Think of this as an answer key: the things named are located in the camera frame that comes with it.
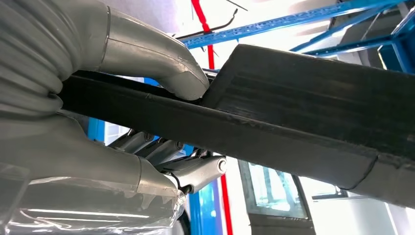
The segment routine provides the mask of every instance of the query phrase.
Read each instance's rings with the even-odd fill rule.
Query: car door
[[[315,235],[297,176],[238,160],[252,235]]]

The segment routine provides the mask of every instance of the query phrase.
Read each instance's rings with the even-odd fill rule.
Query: clear plastic sheet
[[[16,169],[18,177],[0,170],[1,199],[9,198],[0,201],[3,234],[160,234],[184,211],[180,190],[72,177],[27,183]]]

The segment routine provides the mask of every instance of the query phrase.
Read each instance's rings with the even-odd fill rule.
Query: red strap
[[[204,32],[210,32],[209,25],[206,22],[205,14],[203,13],[203,10],[200,6],[199,0],[192,0],[193,7],[196,11],[196,15],[199,18],[200,23],[202,24],[202,28]],[[215,62],[214,62],[214,56],[213,56],[213,45],[209,45],[207,47],[207,55],[209,57],[209,69],[214,70],[215,69]]]
[[[203,13],[202,8],[200,7],[199,0],[192,0],[193,7],[196,11],[197,17],[199,18],[200,23],[202,24],[204,32],[210,32],[209,25],[206,22],[206,17]],[[209,57],[209,69],[215,69],[214,56],[213,56],[213,45],[207,47],[207,55]],[[232,230],[232,221],[231,221],[231,209],[229,207],[229,196],[228,196],[228,186],[226,183],[225,175],[221,176],[221,185],[222,185],[222,194],[223,194],[223,209],[225,213],[226,221],[226,231],[228,235],[233,235]]]

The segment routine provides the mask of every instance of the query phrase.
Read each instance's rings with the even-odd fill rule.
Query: wall
[[[374,199],[320,200],[310,210],[317,235],[395,234],[385,203]]]

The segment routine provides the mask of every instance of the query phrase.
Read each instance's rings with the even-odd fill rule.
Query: blue shelving
[[[364,12],[364,13],[356,16],[356,17],[353,17],[352,19],[348,20],[347,22],[344,22],[343,24],[341,24],[339,26],[336,26],[336,27],[333,27],[333,28],[327,30],[326,32],[312,38],[309,42],[306,42],[306,43],[303,43],[301,45],[296,46],[295,48],[291,49],[290,51],[300,51],[300,50],[302,50],[306,47],[309,47],[309,46],[311,46],[311,45],[313,45],[313,44],[315,44],[315,43],[317,43],[317,42],[319,42],[323,39],[326,39],[326,38],[330,37],[331,35],[333,35],[336,32],[342,31],[342,30],[347,29],[349,27],[352,27],[353,25],[358,24],[358,23],[360,23],[364,20],[367,20],[370,17],[375,16],[378,13],[383,12],[383,11],[391,8],[392,6],[393,5],[385,5],[383,7],[368,10],[368,11],[366,11],[366,12]]]
[[[182,42],[189,48],[203,47],[216,43],[237,40],[239,38],[267,32],[269,30],[306,24],[318,20],[324,20],[353,12],[364,11],[372,8],[384,7],[388,4],[398,4],[404,0],[353,0],[336,5],[322,7],[294,15],[280,17],[268,21],[254,23],[243,27],[233,28],[221,32],[185,38]]]

